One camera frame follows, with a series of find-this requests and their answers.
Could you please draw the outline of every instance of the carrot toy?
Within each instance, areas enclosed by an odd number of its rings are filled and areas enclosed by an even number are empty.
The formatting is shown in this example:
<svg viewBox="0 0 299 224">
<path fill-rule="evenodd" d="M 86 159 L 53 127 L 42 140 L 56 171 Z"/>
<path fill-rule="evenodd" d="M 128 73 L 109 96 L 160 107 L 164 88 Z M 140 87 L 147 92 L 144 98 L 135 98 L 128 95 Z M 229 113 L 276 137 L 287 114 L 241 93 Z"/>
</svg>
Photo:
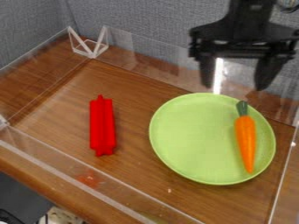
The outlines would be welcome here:
<svg viewBox="0 0 299 224">
<path fill-rule="evenodd" d="M 253 171 L 255 151 L 256 151 L 256 125 L 248 116 L 248 104 L 240 101 L 236 105 L 239 118 L 235 121 L 235 131 L 237 137 L 237 147 L 243 158 L 247 172 Z"/>
</svg>

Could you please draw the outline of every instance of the red toy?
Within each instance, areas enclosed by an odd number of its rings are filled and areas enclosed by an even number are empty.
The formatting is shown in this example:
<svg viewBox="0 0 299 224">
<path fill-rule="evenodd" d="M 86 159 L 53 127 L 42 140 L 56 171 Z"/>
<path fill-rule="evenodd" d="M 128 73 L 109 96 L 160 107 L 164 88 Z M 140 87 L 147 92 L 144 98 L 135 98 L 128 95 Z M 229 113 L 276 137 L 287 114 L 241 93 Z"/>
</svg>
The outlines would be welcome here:
<svg viewBox="0 0 299 224">
<path fill-rule="evenodd" d="M 96 151 L 99 157 L 113 154 L 116 145 L 112 100 L 100 95 L 89 102 L 89 148 Z"/>
</svg>

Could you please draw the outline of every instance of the robotic arm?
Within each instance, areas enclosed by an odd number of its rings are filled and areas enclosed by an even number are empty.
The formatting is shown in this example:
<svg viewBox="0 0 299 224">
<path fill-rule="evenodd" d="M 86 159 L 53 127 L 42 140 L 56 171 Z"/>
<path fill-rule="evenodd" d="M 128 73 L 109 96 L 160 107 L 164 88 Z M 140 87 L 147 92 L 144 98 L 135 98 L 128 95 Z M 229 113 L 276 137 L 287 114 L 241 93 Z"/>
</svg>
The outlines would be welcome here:
<svg viewBox="0 0 299 224">
<path fill-rule="evenodd" d="M 299 30 L 269 23 L 276 0 L 231 0 L 227 16 L 191 29 L 189 56 L 200 62 L 201 84 L 211 88 L 216 58 L 257 59 L 256 90 L 265 89 L 295 57 Z"/>
</svg>

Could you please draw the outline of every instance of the green plate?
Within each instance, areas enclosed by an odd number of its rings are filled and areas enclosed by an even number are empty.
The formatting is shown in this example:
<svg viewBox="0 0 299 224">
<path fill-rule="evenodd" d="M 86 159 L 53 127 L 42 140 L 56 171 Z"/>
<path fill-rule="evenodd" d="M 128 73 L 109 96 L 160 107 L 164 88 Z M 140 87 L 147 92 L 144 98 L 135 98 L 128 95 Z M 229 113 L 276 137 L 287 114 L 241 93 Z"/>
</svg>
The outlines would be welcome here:
<svg viewBox="0 0 299 224">
<path fill-rule="evenodd" d="M 157 157 L 187 179 L 232 185 L 252 179 L 269 165 L 276 140 L 265 118 L 248 107 L 256 122 L 255 170 L 247 173 L 233 130 L 239 100 L 217 94 L 187 94 L 155 112 L 149 139 Z"/>
</svg>

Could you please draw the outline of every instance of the clear acrylic box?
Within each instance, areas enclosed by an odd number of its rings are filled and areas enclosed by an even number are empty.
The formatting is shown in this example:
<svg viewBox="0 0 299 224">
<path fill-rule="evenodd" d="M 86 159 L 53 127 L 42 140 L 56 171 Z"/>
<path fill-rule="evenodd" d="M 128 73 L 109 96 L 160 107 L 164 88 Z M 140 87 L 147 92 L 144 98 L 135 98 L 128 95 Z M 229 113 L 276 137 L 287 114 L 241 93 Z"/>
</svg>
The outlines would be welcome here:
<svg viewBox="0 0 299 224">
<path fill-rule="evenodd" d="M 88 51 L 65 29 L 1 69 L 0 146 L 141 223 L 296 223 L 299 81 L 277 76 L 257 92 L 249 63 L 217 59 L 207 89 L 188 49 L 111 27 L 99 39 L 99 47 L 81 40 Z M 119 75 L 108 73 L 113 69 Z M 273 128 L 273 162 L 243 184 L 189 181 L 151 149 L 155 110 L 189 92 L 247 100 Z M 111 157 L 95 157 L 89 149 L 89 100 L 97 94 L 115 103 L 119 146 Z"/>
</svg>

